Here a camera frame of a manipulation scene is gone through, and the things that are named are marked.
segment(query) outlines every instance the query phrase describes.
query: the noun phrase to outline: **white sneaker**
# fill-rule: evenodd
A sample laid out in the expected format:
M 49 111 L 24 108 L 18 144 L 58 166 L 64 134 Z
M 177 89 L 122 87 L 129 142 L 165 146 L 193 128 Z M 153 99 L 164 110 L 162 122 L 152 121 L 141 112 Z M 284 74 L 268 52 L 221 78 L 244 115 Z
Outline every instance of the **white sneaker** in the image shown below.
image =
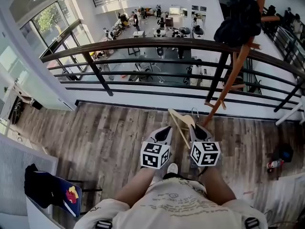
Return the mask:
M 178 173 L 178 166 L 175 163 L 171 163 L 167 168 L 167 173 Z

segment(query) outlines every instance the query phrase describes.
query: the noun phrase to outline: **floor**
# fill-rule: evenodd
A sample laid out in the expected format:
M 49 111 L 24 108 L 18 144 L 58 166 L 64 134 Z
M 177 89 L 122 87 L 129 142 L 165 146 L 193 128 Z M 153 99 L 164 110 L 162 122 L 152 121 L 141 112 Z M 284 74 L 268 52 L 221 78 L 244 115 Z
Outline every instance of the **floor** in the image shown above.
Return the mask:
M 143 20 L 141 21 L 141 30 L 145 31 L 146 37 L 153 37 L 153 32 L 158 28 L 157 25 L 157 19 L 154 16 L 148 17 L 147 23 L 145 23 Z M 136 29 L 133 26 L 130 26 L 129 28 L 126 28 L 123 30 L 122 34 L 117 38 L 125 39 L 125 38 L 133 38 L 133 33 L 136 31 Z M 167 31 L 166 33 L 167 37 L 172 36 L 172 32 Z M 191 60 L 191 50 L 185 50 L 184 51 L 184 59 L 183 60 Z M 159 59 L 159 56 L 157 54 L 156 48 L 140 48 L 140 52 L 136 52 L 136 54 L 128 54 L 128 49 L 118 49 L 115 50 L 113 54 L 111 54 L 107 59 L 127 59 L 127 58 L 139 58 L 139 57 L 147 57 L 150 59 Z M 171 48 L 164 48 L 164 58 L 165 59 L 171 59 L 171 60 L 179 60 L 178 59 L 178 52 L 177 50 L 172 51 Z M 147 68 L 150 68 L 149 64 L 142 63 L 142 69 L 145 70 Z M 152 71 L 153 72 L 166 72 L 166 73 L 186 73 L 186 68 L 188 67 L 187 64 L 173 64 L 173 63 L 157 63 L 152 64 Z M 109 68 L 111 71 L 137 71 L 136 66 L 134 63 L 114 63 L 109 64 Z M 111 80 L 108 76 L 104 76 L 106 80 Z M 127 81 L 129 80 L 130 76 L 125 76 L 122 78 L 120 75 L 114 76 L 114 81 Z M 81 79 L 82 81 L 97 81 L 97 78 L 95 75 L 85 75 Z M 167 85 L 172 84 L 183 84 L 183 78 L 182 77 L 158 77 L 158 76 L 152 76 L 148 77 L 147 79 L 141 79 L 141 81 L 145 82 L 152 82 L 152 83 L 164 83 Z
M 193 117 L 197 123 L 205 118 Z M 84 188 L 103 189 L 84 194 L 82 210 L 86 211 L 100 200 L 112 198 L 134 176 L 140 169 L 142 141 L 151 131 L 167 125 L 174 128 L 171 161 L 177 163 L 181 175 L 197 179 L 168 112 L 86 103 L 80 103 L 74 112 L 38 111 L 27 106 L 15 128 L 59 158 L 58 176 L 88 181 Z M 266 213 L 270 224 L 295 221 L 305 205 L 305 177 L 293 176 L 305 171 L 302 126 L 284 122 L 276 127 L 271 121 L 214 117 L 207 129 L 220 142 L 221 173 L 236 196 Z M 289 143 L 294 158 L 284 164 L 282 172 L 270 175 L 266 172 L 267 155 L 279 143 Z M 58 208 L 54 218 L 68 229 L 75 223 Z

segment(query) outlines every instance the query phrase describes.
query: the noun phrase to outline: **black bag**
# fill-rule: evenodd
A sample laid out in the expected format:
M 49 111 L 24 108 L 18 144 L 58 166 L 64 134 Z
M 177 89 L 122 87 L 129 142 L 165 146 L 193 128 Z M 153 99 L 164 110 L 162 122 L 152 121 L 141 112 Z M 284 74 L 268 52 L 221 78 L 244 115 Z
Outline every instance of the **black bag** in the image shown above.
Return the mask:
M 255 0 L 234 0 L 230 10 L 231 17 L 222 22 L 214 35 L 216 42 L 238 47 L 261 33 L 261 13 Z

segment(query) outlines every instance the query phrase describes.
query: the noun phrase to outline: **tree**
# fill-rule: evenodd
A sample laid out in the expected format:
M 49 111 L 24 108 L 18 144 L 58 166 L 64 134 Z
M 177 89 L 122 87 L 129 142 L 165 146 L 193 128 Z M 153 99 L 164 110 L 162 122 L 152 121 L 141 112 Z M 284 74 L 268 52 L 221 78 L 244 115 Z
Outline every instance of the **tree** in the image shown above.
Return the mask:
M 56 5 L 52 4 L 46 9 L 44 9 L 39 17 L 36 17 L 35 23 L 39 27 L 40 33 L 44 33 L 45 31 L 48 31 L 52 26 L 55 26 L 58 30 L 59 34 L 61 34 L 61 28 L 56 23 L 56 14 L 58 13 Z

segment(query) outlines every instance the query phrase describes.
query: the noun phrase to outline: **wooden floor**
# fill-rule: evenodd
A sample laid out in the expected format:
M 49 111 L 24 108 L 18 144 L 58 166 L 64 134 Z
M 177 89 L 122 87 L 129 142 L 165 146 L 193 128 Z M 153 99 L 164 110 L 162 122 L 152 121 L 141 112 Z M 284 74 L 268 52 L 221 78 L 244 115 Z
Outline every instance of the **wooden floor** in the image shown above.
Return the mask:
M 198 123 L 204 118 L 194 115 Z M 181 175 L 195 178 L 187 147 L 168 112 L 84 103 L 74 112 L 26 107 L 15 128 L 59 158 L 58 176 L 86 180 L 84 188 L 103 189 L 83 196 L 84 211 L 113 197 L 134 176 L 140 168 L 142 141 L 167 125 L 174 128 L 171 160 Z M 271 121 L 224 117 L 214 117 L 207 129 L 221 142 L 221 172 L 236 196 L 266 213 L 270 223 L 295 221 L 305 206 L 305 179 L 290 175 L 305 171 L 304 129 L 297 123 L 276 127 Z M 290 143 L 294 158 L 270 176 L 267 154 L 279 143 Z M 75 223 L 58 209 L 54 218 L 66 228 Z

